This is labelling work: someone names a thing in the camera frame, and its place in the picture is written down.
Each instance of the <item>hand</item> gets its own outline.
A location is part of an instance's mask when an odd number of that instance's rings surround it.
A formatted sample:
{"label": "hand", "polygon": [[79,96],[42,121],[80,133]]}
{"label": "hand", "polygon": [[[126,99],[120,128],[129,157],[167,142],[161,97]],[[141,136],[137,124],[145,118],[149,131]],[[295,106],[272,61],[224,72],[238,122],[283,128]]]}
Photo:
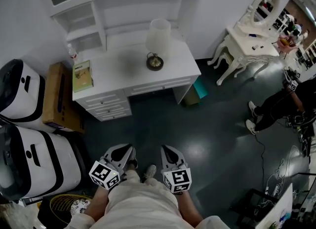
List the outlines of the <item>hand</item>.
{"label": "hand", "polygon": [[287,92],[293,92],[293,90],[291,89],[290,84],[288,84],[287,86],[285,86],[285,90],[286,90]]}

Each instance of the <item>sneaker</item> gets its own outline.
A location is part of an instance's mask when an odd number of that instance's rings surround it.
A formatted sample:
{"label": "sneaker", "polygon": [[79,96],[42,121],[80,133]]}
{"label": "sneaker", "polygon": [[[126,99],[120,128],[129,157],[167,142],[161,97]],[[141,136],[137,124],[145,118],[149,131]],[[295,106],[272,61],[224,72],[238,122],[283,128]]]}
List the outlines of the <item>sneaker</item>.
{"label": "sneaker", "polygon": [[257,117],[258,115],[255,113],[255,108],[257,108],[257,106],[255,106],[255,104],[252,101],[248,102],[248,107],[251,110],[251,114],[253,117]]}
{"label": "sneaker", "polygon": [[132,152],[130,153],[129,160],[127,164],[134,164],[135,169],[138,168],[138,161],[136,159],[136,149],[133,147]]}
{"label": "sneaker", "polygon": [[251,121],[248,120],[248,119],[246,120],[246,127],[248,128],[248,130],[249,130],[253,135],[255,135],[256,133],[258,133],[258,132],[255,131],[256,124],[253,123],[253,122],[251,122]]}
{"label": "sneaker", "polygon": [[110,164],[109,161],[104,156],[101,156],[99,163],[106,165],[107,167],[117,171],[117,169],[112,164]]}
{"label": "sneaker", "polygon": [[144,174],[144,177],[145,177],[146,179],[152,178],[152,177],[155,176],[156,172],[157,172],[157,167],[156,167],[156,165],[151,164],[151,165],[147,168],[146,173]]}

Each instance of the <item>white wall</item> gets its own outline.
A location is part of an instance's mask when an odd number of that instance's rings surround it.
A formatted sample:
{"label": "white wall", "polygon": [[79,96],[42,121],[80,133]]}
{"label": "white wall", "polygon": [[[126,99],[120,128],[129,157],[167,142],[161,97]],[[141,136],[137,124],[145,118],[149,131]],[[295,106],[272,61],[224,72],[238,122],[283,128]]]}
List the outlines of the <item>white wall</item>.
{"label": "white wall", "polygon": [[14,58],[43,76],[69,58],[41,0],[0,0],[0,67]]}
{"label": "white wall", "polygon": [[[225,28],[234,26],[253,1],[199,0],[192,32],[187,40],[194,58],[213,57],[216,47],[224,39]],[[281,0],[280,12],[288,1]]]}

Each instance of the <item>person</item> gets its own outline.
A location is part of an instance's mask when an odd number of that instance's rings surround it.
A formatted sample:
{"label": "person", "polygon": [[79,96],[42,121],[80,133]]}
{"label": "person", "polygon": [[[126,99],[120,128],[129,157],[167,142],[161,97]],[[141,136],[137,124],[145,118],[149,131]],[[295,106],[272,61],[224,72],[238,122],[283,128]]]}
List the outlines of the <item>person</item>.
{"label": "person", "polygon": [[252,101],[248,102],[252,116],[262,116],[259,123],[246,120],[246,127],[252,134],[256,134],[280,118],[305,112],[316,108],[316,78],[300,83],[295,91],[290,86],[266,99],[262,106],[257,107]]}
{"label": "person", "polygon": [[299,34],[298,30],[294,30],[289,34],[289,36],[279,35],[279,39],[283,45],[294,47],[298,44],[299,39],[300,39],[298,34]]}
{"label": "person", "polygon": [[287,33],[288,31],[289,31],[289,32],[293,31],[294,24],[297,23],[296,18],[294,18],[292,15],[287,14],[287,16],[288,16],[288,18],[290,19],[290,22],[289,22],[289,24],[288,24],[286,30],[284,30],[284,32],[285,32],[286,35],[288,35],[288,33]]}
{"label": "person", "polygon": [[293,30],[298,30],[299,35],[302,33],[303,24],[295,24]]}
{"label": "person", "polygon": [[188,191],[179,195],[170,190],[154,175],[150,165],[143,182],[136,173],[138,162],[133,149],[126,165],[126,181],[110,192],[98,187],[84,214],[72,217],[67,229],[229,229],[219,217],[203,220]]}
{"label": "person", "polygon": [[309,33],[310,30],[307,29],[303,34],[299,35],[296,45],[301,44],[303,40],[307,39]]}

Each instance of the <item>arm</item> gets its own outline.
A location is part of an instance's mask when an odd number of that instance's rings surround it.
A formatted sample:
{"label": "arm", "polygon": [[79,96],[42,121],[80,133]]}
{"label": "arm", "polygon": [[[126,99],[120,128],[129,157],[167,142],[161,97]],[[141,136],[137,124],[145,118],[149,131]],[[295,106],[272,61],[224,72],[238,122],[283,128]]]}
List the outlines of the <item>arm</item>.
{"label": "arm", "polygon": [[182,192],[182,195],[176,195],[179,203],[179,211],[183,219],[194,228],[203,220],[201,214],[194,206],[188,191]]}
{"label": "arm", "polygon": [[104,216],[105,208],[109,202],[108,194],[108,190],[98,187],[92,201],[84,212],[86,215],[92,217],[95,222]]}
{"label": "arm", "polygon": [[290,89],[290,86],[289,86],[289,85],[286,86],[285,89],[286,89],[287,92],[290,93],[291,98],[292,98],[293,102],[295,103],[295,105],[296,105],[298,111],[304,112],[305,109],[304,109],[304,107],[303,107],[303,103],[302,103],[302,101],[298,98],[298,96],[296,95],[296,93]]}
{"label": "arm", "polygon": [[292,92],[292,93],[291,93],[291,97],[292,97],[292,99],[293,99],[295,105],[297,106],[298,110],[299,110],[300,112],[304,112],[305,109],[304,109],[304,107],[303,107],[303,103],[302,103],[302,101],[298,98],[298,96],[296,95],[295,92]]}

